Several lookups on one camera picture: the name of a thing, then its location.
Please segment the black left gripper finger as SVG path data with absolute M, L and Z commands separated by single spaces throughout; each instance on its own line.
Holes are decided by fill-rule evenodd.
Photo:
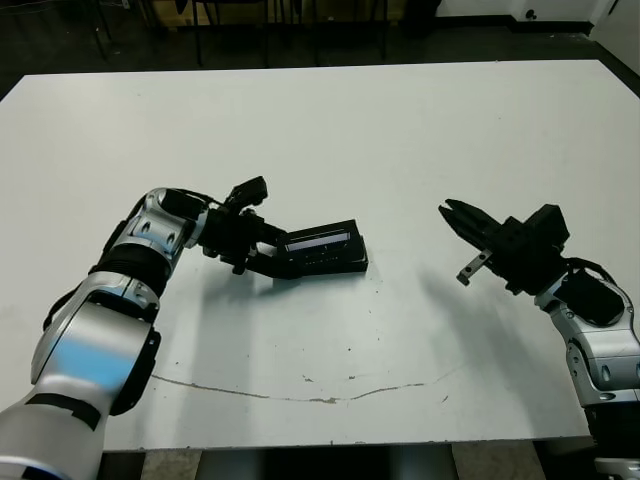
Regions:
M 276 246 L 279 239 L 286 234 L 286 230 L 265 222 L 260 222 L 256 230 L 256 242 Z
M 301 270 L 295 260 L 286 255 L 267 255 L 258 249 L 248 253 L 248 270 L 272 279 L 293 280 L 301 277 Z

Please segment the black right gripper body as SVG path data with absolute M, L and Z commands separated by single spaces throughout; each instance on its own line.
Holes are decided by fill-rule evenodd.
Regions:
M 520 221 L 512 216 L 490 234 L 492 248 L 480 251 L 457 274 L 465 286 L 483 267 L 506 281 L 517 295 L 535 296 L 566 272 L 561 252 L 566 242 L 566 222 L 561 214 L 533 214 Z

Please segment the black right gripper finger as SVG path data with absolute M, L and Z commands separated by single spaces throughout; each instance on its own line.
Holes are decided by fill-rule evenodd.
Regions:
M 501 226 L 478 207 L 455 199 L 445 200 L 444 218 L 456 233 L 487 233 Z
M 493 218 L 483 210 L 472 205 L 442 205 L 438 211 L 460 238 L 480 251 L 492 248 Z

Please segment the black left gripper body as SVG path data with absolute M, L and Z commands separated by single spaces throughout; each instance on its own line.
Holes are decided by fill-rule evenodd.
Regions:
M 202 252 L 231 265 L 233 274 L 242 275 L 262 227 L 263 221 L 252 211 L 232 213 L 223 208 L 211 209 L 202 230 Z

